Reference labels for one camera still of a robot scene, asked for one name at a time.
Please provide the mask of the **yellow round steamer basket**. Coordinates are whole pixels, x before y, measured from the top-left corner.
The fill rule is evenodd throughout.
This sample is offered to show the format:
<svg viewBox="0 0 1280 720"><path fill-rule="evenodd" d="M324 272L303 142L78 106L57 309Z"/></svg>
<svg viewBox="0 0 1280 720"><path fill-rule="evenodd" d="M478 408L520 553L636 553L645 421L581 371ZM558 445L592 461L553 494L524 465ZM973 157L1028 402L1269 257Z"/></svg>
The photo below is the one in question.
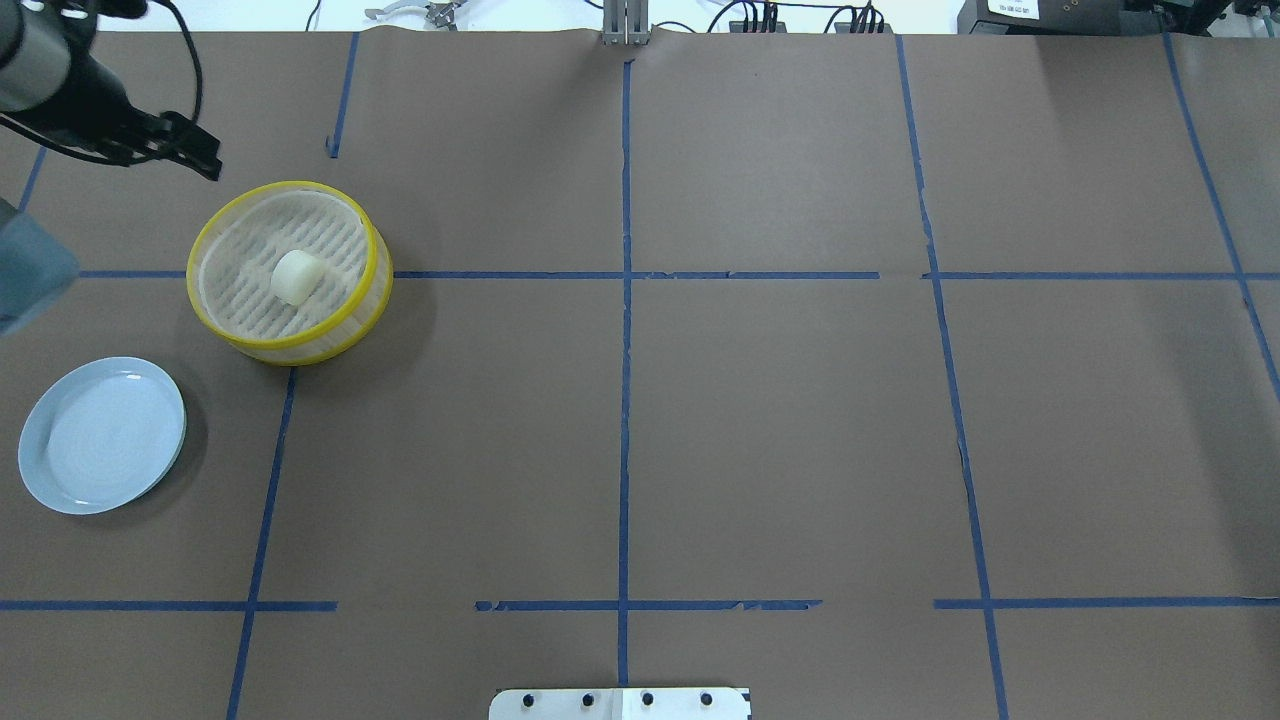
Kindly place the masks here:
<svg viewBox="0 0 1280 720"><path fill-rule="evenodd" d="M197 318L246 356L276 366L326 361L358 343L393 286L387 242L328 184L266 184L227 204L191 249Z"/></svg>

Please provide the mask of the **light blue plate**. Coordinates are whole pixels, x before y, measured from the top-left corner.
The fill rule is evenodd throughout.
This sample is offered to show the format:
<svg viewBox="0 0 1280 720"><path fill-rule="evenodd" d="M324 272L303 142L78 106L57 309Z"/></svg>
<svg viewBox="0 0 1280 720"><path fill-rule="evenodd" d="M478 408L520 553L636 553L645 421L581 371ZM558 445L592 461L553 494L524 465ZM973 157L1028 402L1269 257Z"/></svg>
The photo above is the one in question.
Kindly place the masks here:
<svg viewBox="0 0 1280 720"><path fill-rule="evenodd" d="M142 357L102 357L67 373L29 410L17 448L20 479L52 511L108 512L174 468L187 427L168 372Z"/></svg>

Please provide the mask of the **black computer box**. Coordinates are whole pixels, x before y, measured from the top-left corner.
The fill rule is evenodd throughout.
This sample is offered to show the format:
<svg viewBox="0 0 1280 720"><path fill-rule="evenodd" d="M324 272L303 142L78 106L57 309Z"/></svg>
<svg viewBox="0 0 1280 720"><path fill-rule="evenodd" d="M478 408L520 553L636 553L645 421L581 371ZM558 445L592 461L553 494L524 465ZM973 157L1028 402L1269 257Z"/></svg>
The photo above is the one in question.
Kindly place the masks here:
<svg viewBox="0 0 1280 720"><path fill-rule="evenodd" d="M1148 36L1164 23L1147 1L965 1L957 35Z"/></svg>

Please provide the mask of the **white steamed bun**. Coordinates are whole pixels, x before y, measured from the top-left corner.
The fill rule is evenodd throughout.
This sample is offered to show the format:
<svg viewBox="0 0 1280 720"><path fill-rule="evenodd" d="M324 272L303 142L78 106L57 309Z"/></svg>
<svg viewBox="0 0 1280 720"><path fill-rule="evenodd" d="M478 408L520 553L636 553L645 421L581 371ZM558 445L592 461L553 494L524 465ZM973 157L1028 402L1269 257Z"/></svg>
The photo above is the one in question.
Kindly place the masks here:
<svg viewBox="0 0 1280 720"><path fill-rule="evenodd" d="M325 263L310 252L294 249L285 252L271 270L271 293L292 307L307 301L325 275Z"/></svg>

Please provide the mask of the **aluminium frame post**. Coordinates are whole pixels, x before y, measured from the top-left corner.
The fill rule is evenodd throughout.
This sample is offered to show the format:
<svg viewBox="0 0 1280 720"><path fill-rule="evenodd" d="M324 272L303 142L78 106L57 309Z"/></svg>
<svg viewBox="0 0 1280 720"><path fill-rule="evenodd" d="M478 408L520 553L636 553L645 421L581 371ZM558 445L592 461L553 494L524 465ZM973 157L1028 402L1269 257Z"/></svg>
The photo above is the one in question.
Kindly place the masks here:
<svg viewBox="0 0 1280 720"><path fill-rule="evenodd" d="M644 46L652 40L648 0L594 1L602 9L602 42L605 46Z"/></svg>

